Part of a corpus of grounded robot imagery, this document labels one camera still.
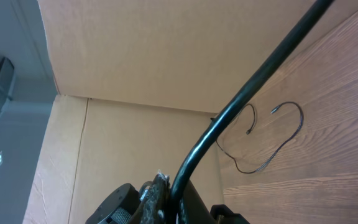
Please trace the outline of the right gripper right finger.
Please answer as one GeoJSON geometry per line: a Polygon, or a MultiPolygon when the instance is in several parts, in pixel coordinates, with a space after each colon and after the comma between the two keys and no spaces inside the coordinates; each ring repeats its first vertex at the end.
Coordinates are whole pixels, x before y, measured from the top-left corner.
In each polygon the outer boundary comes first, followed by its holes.
{"type": "Polygon", "coordinates": [[[194,185],[189,180],[178,207],[177,223],[179,224],[215,224],[194,185]]]}

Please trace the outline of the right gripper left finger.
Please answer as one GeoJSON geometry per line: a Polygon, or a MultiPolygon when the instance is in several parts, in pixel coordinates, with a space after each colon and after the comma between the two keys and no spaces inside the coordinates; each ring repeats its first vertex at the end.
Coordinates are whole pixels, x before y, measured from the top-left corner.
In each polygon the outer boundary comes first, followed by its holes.
{"type": "Polygon", "coordinates": [[[167,222],[166,206],[170,195],[169,176],[159,172],[129,224],[163,224],[167,222]]]}

